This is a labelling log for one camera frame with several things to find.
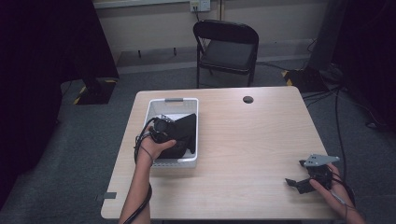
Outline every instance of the electrical outlet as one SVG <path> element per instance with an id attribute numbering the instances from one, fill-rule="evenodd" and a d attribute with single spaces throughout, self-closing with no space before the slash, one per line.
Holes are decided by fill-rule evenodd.
<path id="1" fill-rule="evenodd" d="M 210 11 L 210 0 L 201 0 L 200 11 Z"/>
<path id="2" fill-rule="evenodd" d="M 200 11 L 200 0 L 190 0 L 190 12 Z"/>

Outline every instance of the basket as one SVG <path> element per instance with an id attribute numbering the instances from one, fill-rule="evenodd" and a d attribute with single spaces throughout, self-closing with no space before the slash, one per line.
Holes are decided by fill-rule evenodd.
<path id="1" fill-rule="evenodd" d="M 187 149 L 184 156 L 180 159 L 157 159 L 152 167 L 172 168 L 172 167 L 190 167 L 196 166 L 198 158 L 198 99 L 196 98 L 167 98 L 153 99 L 148 104 L 148 112 L 145 122 L 152 118 L 160 118 L 165 115 L 169 119 L 176 120 L 184 118 L 190 114 L 196 115 L 196 136 L 195 136 L 195 152 L 192 154 Z"/>

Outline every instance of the wooden table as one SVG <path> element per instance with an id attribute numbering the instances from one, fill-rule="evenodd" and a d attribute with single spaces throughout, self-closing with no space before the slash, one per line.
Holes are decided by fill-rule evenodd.
<path id="1" fill-rule="evenodd" d="M 253 98 L 252 104 L 243 101 Z M 308 178 L 299 160 L 327 155 L 294 87 L 141 91 L 125 130 L 105 199 L 104 218 L 119 218 L 134 172 L 134 137 L 151 99 L 199 99 L 196 168 L 152 168 L 154 219 L 334 219 L 317 192 L 286 184 Z"/>

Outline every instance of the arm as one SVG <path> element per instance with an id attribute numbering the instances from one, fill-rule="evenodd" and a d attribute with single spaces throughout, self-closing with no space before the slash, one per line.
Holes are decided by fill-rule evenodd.
<path id="1" fill-rule="evenodd" d="M 335 174 L 332 177 L 341 181 L 338 169 L 332 165 L 328 164 L 332 172 Z M 339 202 L 329 190 L 326 190 L 319 184 L 315 179 L 310 179 L 309 183 L 312 185 L 314 189 L 316 189 L 319 194 L 324 198 L 326 203 L 341 217 L 346 220 L 348 224 L 364 224 L 365 221 L 359 214 L 359 212 L 355 209 L 352 201 L 347 195 L 347 191 L 343 185 L 336 181 L 332 181 L 332 192 L 335 193 L 338 197 L 340 197 L 346 204 L 342 204 Z"/>
<path id="2" fill-rule="evenodd" d="M 122 207 L 119 223 L 124 223 L 145 200 L 149 191 L 151 159 L 157 159 L 162 151 L 172 147 L 175 143 L 175 140 L 171 140 L 162 144 L 156 144 L 150 137 L 143 139 L 137 156 L 134 177 L 132 178 L 131 187 L 129 188 L 124 206 Z M 133 223 L 150 223 L 149 204 Z"/>

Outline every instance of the chair backrest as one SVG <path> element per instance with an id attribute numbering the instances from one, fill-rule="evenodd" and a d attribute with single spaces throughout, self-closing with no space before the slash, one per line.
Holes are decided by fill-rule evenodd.
<path id="1" fill-rule="evenodd" d="M 234 43 L 259 44 L 259 35 L 256 31 L 243 23 L 204 20 L 196 22 L 192 30 L 198 43 L 201 37 Z"/>

